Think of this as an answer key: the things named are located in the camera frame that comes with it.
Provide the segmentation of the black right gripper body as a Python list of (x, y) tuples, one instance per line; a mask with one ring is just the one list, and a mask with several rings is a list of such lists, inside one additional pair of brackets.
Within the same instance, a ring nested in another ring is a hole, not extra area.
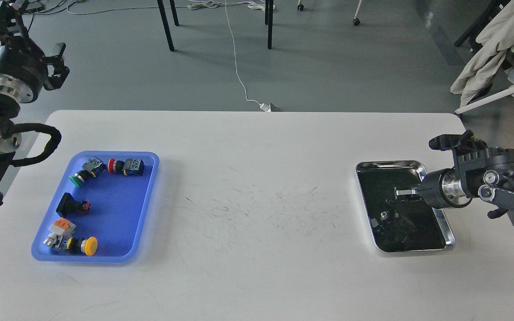
[(428, 173), (416, 187), (416, 191), (434, 209), (461, 209), (472, 201), (463, 191), (455, 169)]

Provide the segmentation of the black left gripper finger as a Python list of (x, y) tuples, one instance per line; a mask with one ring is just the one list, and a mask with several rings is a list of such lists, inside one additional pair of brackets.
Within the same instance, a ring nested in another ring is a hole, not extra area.
[(12, 49), (30, 49), (30, 37), (23, 23), (28, 0), (0, 1), (0, 44)]
[(56, 43), (51, 56), (43, 56), (43, 64), (53, 67), (52, 75), (47, 76), (43, 84), (46, 90), (60, 89), (70, 73), (70, 69), (65, 65), (63, 58), (65, 49), (65, 43)]

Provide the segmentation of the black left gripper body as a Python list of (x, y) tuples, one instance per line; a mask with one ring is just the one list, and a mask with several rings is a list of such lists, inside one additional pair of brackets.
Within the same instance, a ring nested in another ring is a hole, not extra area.
[(47, 65), (26, 53), (0, 46), (0, 86), (13, 89), (18, 103), (34, 102), (48, 76)]

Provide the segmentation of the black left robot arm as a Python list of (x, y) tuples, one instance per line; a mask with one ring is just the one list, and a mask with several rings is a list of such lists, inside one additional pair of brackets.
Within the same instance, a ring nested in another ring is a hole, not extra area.
[[(52, 126), (12, 121), (20, 112), (20, 104), (34, 102), (42, 89), (60, 89), (70, 72), (63, 59), (65, 43), (57, 43), (47, 56), (30, 38), (23, 23), (28, 6), (26, 0), (0, 2), (0, 181), (9, 166), (31, 166), (49, 158), (62, 138)], [(47, 134), (50, 139), (41, 154), (14, 159), (23, 132)]]

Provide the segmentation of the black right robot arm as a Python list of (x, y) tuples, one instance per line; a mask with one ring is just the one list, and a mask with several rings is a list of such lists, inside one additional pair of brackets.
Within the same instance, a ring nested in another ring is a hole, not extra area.
[(495, 205), (491, 219), (514, 212), (514, 149), (489, 148), (471, 130), (430, 140), (432, 150), (451, 151), (452, 168), (427, 173), (414, 187), (394, 189), (398, 201), (422, 199), (434, 209), (461, 209), (474, 198)]

